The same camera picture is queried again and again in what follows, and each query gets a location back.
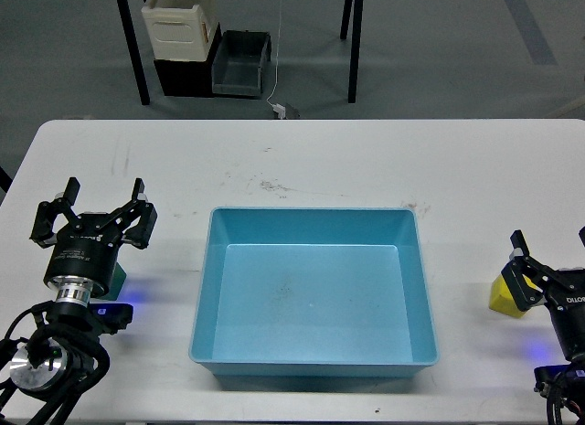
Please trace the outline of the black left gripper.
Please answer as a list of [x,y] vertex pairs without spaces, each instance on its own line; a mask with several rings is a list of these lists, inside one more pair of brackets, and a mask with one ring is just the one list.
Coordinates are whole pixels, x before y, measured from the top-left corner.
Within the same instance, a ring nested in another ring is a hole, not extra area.
[[[110,214],[82,213],[78,217],[72,207],[79,191],[79,180],[70,177],[63,192],[50,202],[40,202],[30,239],[41,248],[55,245],[44,277],[47,287],[56,290],[65,279],[83,279],[93,283],[91,295],[101,295],[121,245],[138,250],[148,247],[157,212],[146,198],[142,178],[135,179],[131,199]],[[56,235],[53,228],[59,215],[68,224]]]

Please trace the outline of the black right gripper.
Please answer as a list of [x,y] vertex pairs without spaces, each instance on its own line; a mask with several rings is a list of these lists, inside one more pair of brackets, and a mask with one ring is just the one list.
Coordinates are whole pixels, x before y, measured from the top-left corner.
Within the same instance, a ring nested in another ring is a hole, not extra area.
[[[585,245],[585,227],[579,231]],[[569,362],[584,361],[584,270],[564,270],[558,274],[566,287],[555,282],[556,273],[534,259],[520,229],[510,237],[513,251],[501,271],[516,307],[527,312],[544,302],[563,356]]]

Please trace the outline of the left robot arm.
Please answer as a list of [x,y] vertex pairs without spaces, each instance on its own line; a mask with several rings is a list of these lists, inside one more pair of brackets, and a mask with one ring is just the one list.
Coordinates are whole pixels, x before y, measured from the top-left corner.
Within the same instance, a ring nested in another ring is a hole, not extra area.
[[77,178],[52,201],[37,207],[31,240],[52,250],[44,276],[52,301],[19,314],[1,340],[1,402],[16,392],[39,400],[32,424],[63,424],[81,396],[108,373],[111,359],[102,335],[115,335],[133,319],[133,307],[117,303],[126,280],[118,262],[122,245],[147,248],[157,213],[136,179],[130,200],[110,213],[77,214]]

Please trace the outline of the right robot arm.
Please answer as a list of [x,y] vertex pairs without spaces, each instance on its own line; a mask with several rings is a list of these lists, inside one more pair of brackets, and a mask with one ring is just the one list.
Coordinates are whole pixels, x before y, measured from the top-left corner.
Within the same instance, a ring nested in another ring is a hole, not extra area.
[[535,387],[546,400],[547,422],[561,424],[567,409],[584,422],[584,270],[554,270],[529,252],[521,230],[510,237],[513,251],[502,269],[521,312],[543,304],[549,312],[566,365],[534,369]]

